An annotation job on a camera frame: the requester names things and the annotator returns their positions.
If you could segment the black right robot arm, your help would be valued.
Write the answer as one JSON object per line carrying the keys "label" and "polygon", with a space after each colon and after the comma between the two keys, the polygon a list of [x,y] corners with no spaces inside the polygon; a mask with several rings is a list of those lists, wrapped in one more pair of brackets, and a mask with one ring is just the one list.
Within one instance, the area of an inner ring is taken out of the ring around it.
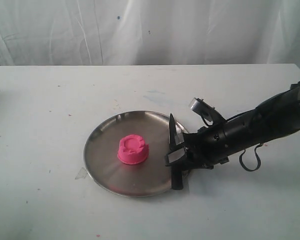
{"label": "black right robot arm", "polygon": [[170,151],[165,156],[165,165],[181,171],[212,169],[227,163],[235,153],[300,131],[300,81],[256,108],[229,119],[200,98],[194,98],[190,108],[205,126],[196,133],[177,133],[171,115]]}

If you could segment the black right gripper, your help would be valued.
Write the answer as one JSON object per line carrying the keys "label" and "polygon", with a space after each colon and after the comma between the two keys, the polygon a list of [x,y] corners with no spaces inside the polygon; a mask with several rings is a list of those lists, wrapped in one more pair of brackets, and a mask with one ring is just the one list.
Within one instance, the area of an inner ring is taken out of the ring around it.
{"label": "black right gripper", "polygon": [[177,133],[174,145],[185,147],[168,153],[164,160],[166,167],[183,165],[190,169],[213,169],[214,165],[229,162],[230,125],[219,123],[211,127],[202,127],[196,133]]}

